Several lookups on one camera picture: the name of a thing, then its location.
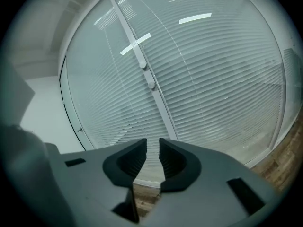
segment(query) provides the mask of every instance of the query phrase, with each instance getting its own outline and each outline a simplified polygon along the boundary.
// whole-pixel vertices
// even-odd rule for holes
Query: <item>wooden floor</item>
[[[303,110],[284,140],[252,171],[269,181],[278,192],[285,190],[295,178],[303,159]],[[144,218],[159,200],[160,190],[134,184],[135,202],[140,218]]]

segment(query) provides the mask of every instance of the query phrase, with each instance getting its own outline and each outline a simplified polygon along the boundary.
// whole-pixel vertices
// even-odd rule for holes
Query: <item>black rectangular slot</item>
[[[70,166],[75,166],[75,165],[78,165],[78,164],[81,164],[81,163],[84,163],[85,160],[82,159],[82,158],[78,158],[78,159],[74,159],[74,160],[71,160],[71,161],[66,161],[65,164],[67,165],[67,167],[70,167]]]
[[[264,206],[264,202],[241,179],[232,179],[227,182],[249,215],[254,214]]]

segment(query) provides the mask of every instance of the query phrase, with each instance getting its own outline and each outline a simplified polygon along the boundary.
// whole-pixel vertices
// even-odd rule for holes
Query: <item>glass panel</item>
[[[282,59],[249,0],[116,0],[143,48],[180,141],[247,163],[283,101]]]
[[[83,20],[67,51],[71,97],[95,148],[147,138],[148,159],[138,178],[161,181],[159,138],[168,133],[129,41],[109,0]]]

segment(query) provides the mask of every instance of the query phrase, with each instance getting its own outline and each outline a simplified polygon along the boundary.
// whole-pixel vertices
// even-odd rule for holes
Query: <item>white blind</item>
[[[137,39],[151,35],[140,46],[179,140],[225,152],[242,163],[265,150],[283,100],[282,59],[253,4],[126,1],[136,13],[128,23]]]
[[[135,16],[127,3],[124,12],[127,18]],[[154,167],[160,166],[159,137],[168,133],[133,50],[121,54],[129,45],[111,2],[102,0],[83,20],[67,51],[71,97],[94,147],[147,138],[149,154],[138,177],[161,181]]]

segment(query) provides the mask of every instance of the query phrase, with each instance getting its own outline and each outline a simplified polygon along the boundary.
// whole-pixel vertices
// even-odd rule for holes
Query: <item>vertical door bar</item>
[[[143,74],[145,76],[145,79],[147,81],[147,84],[149,85],[149,88],[151,89],[151,93],[154,97],[154,100],[156,102],[156,105],[159,109],[159,112],[161,114],[161,117],[164,121],[165,127],[169,133],[169,137],[172,140],[178,140],[178,136],[177,136],[177,132],[175,131],[175,127],[173,125],[173,122],[171,120],[171,118],[169,117],[169,113],[167,111],[167,108],[165,106],[165,103],[160,95],[159,89],[156,86],[157,84],[155,83],[155,80],[152,76],[152,73],[149,69],[146,62],[146,59],[137,43],[137,40],[135,38],[135,36],[133,35],[133,32],[131,30],[131,28],[129,27],[124,15],[122,14],[119,6],[117,5],[115,0],[110,0],[111,3],[114,6],[114,9],[117,13],[117,16],[122,24],[122,27],[127,35],[127,38],[129,40],[129,43],[132,45],[132,49],[134,50],[134,54],[137,57],[137,60],[139,62],[140,67],[142,68]]]

